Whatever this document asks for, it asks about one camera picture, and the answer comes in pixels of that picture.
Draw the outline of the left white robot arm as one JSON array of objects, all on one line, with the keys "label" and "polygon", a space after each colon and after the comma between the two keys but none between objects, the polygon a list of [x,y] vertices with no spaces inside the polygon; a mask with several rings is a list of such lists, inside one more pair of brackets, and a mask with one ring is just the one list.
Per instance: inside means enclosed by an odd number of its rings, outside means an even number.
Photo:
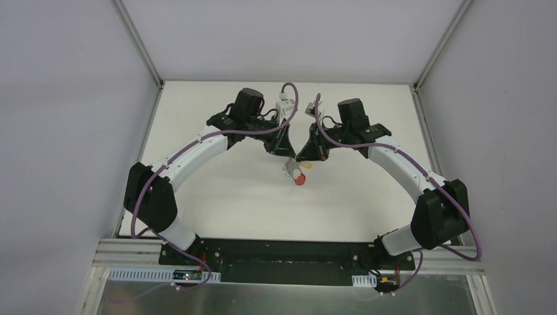
[{"label": "left white robot arm", "polygon": [[132,214],[131,236],[140,235],[135,224],[141,221],[176,247],[175,256],[184,265],[195,264],[200,248],[194,242],[199,237],[179,218],[176,191],[201,166],[245,138],[262,142],[271,155],[294,158],[296,153],[288,132],[299,101],[299,92],[294,93],[294,98],[288,98],[281,90],[279,101],[272,109],[275,115],[267,119],[262,112],[263,94],[245,87],[225,110],[207,120],[190,143],[150,165],[134,164],[129,170],[123,199],[124,209]]}]

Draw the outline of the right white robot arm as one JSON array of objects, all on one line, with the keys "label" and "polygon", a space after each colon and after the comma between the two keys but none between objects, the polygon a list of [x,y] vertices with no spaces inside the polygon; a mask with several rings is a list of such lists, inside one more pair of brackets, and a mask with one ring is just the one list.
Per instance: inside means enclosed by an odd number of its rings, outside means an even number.
[{"label": "right white robot arm", "polygon": [[462,181],[448,181],[427,171],[401,149],[389,129],[380,123],[370,123],[360,99],[339,102],[341,122],[330,128],[324,126],[320,104],[316,99],[306,108],[314,122],[297,161],[325,161],[332,149],[351,148],[381,166],[414,201],[410,223],[376,239],[377,248],[372,252],[376,266],[391,268],[402,253],[434,249],[469,231],[468,193]]}]

